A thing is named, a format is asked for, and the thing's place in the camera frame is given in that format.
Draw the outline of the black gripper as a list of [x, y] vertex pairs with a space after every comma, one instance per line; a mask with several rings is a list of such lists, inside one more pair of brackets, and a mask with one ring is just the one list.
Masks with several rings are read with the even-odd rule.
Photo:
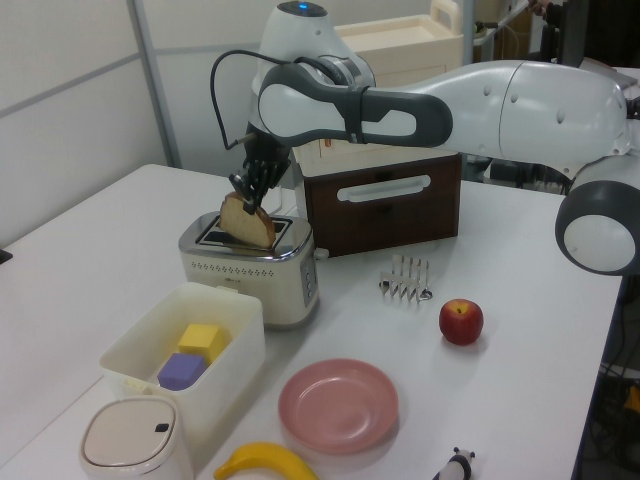
[[245, 173], [230, 174], [229, 181], [244, 198], [244, 210], [255, 213], [269, 188], [275, 187], [288, 170], [291, 164], [290, 148], [260, 130], [251, 131], [247, 136], [243, 162]]

